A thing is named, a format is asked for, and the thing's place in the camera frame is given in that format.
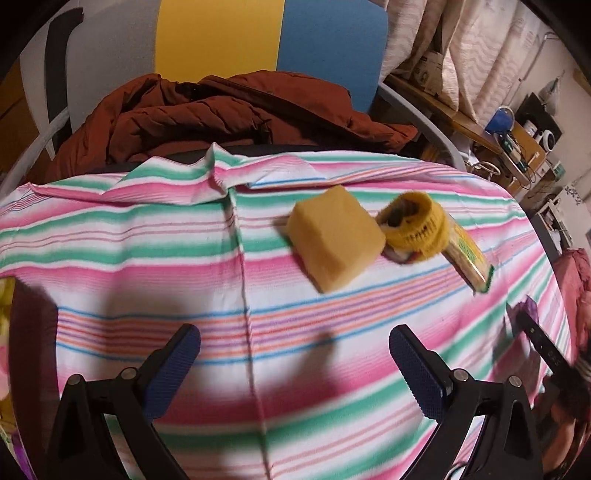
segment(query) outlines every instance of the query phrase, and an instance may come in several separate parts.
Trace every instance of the metal screw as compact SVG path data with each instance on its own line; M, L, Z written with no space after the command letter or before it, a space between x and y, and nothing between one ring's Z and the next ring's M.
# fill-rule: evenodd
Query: metal screw
M453 376L456 380L459 380L460 382L465 382L466 380L468 380L468 378L470 378L470 375L468 375L468 372L466 372L464 369L461 369L461 368L454 370Z
M511 375L509 377L509 383L514 387L519 388L521 386L521 379L519 377L516 377L515 375Z
M129 367L121 372L121 378L123 380L131 380L131 379L135 378L135 376L137 374L138 374L138 371L135 368Z
M68 385L77 385L82 380L82 375L74 374L70 378L68 378Z

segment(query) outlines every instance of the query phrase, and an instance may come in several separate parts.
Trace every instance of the green label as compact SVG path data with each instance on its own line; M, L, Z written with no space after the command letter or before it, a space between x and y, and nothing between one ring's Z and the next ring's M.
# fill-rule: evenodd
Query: green label
M476 264L476 255L470 249L470 247L468 246L468 244L466 243L466 241L462 237L459 237L457 239L457 246L460 247L460 250L462 250L462 252L468 257L468 259L472 262L472 264L475 265Z

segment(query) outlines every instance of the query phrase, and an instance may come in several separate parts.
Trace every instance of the blue gripper pad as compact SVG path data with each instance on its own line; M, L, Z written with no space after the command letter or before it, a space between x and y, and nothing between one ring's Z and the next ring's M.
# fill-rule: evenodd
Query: blue gripper pad
M143 401L143 411L148 421L159 419L166 413L200 348L198 328L185 324L164 348L156 350L146 359L140 373L151 377L144 387Z
M389 346L423 415L440 422L453 389L451 370L439 355L424 347L407 325L392 329Z

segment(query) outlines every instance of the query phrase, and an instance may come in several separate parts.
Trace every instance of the brown jacket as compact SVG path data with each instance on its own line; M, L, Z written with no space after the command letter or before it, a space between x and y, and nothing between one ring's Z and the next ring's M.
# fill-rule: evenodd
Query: brown jacket
M398 152L417 130L356 112L349 92L298 73L209 76L177 83L149 74L105 97L60 147L46 181L105 164L224 145L320 145Z

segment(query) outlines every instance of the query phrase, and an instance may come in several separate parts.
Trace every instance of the striped fabric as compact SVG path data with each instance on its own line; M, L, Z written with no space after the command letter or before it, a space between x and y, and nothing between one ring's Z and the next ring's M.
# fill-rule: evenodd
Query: striped fabric
M339 183L372 214L427 191L495 264L490 292L474 295L439 255L380 258L320 295L284 228L294 202ZM546 368L505 314L529 294L570 357L556 280L518 204L478 177L396 155L243 158L214 145L190 166L152 158L127 175L28 184L0 205L0 249L2 276L42 286L59 306L60 387L75 372L114 376L183 322L199 327L202 352L157 422L195 479L399 478L434 427L389 355L399 323L450 367L517 374L534 393Z

